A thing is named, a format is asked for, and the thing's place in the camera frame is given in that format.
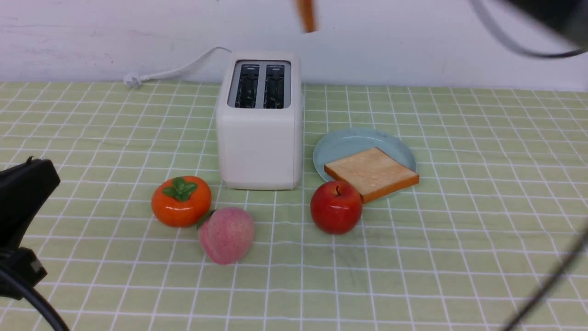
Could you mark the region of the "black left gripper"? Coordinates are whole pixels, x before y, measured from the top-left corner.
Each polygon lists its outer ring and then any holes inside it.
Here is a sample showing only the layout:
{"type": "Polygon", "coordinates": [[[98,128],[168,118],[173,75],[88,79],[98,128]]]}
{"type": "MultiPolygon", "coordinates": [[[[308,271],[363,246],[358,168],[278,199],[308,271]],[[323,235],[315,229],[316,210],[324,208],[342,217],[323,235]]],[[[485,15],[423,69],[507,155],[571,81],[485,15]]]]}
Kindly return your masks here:
{"type": "Polygon", "coordinates": [[[35,287],[47,271],[31,249],[21,247],[21,241],[61,180],[51,160],[33,157],[2,170],[0,177],[1,265],[35,287]]]}

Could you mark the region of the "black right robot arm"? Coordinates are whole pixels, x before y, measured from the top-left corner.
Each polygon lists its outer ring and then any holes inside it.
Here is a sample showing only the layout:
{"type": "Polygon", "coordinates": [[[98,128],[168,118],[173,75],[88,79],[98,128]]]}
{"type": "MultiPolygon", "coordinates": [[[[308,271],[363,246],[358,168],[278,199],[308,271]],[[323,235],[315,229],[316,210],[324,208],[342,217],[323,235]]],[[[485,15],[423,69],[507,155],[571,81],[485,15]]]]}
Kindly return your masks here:
{"type": "Polygon", "coordinates": [[[588,2],[586,0],[507,0],[550,31],[586,49],[588,46],[588,2]]]}

